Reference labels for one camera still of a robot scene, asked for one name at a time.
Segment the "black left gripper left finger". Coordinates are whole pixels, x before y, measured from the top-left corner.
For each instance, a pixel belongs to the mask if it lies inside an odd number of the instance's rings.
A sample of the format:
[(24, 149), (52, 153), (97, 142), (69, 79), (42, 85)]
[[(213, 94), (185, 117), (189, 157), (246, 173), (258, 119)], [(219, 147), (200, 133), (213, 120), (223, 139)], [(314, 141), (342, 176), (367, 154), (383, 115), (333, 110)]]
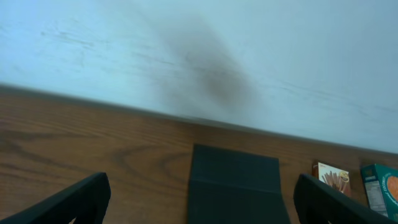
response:
[(1, 220), (1, 224), (102, 224), (111, 198), (108, 176), (95, 173), (49, 198)]

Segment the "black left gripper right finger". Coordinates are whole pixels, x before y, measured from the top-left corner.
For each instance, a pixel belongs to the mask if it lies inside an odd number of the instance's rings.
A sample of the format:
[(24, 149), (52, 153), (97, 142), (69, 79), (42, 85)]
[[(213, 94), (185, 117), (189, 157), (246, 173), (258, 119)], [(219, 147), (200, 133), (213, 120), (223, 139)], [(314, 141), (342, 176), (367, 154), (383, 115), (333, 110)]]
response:
[(308, 174), (298, 178), (294, 205), (301, 224), (397, 224)]

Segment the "brown Pocky chocolate box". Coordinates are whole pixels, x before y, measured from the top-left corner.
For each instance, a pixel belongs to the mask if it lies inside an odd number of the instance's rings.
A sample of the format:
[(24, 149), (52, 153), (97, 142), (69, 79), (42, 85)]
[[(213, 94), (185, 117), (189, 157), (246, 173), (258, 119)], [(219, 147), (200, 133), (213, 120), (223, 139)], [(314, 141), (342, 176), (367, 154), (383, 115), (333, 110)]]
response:
[(351, 182), (348, 171), (315, 161), (312, 165), (312, 175), (331, 188), (351, 197)]

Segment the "black storage box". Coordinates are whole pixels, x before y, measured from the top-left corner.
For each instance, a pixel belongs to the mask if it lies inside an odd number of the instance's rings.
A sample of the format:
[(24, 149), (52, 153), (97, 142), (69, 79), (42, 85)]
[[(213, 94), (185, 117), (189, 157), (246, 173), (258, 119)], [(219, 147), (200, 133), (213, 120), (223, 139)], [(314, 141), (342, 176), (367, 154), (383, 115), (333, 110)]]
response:
[(278, 159), (194, 145), (187, 209), (188, 224), (289, 223)]

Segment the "teal coconut cookies box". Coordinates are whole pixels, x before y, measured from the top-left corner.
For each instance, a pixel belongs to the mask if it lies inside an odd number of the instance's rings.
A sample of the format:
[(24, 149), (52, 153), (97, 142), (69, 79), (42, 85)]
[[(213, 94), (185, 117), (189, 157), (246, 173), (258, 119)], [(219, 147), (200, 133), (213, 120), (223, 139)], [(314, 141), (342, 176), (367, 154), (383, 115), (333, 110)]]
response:
[(397, 222), (397, 169), (380, 164), (361, 168), (371, 210)]

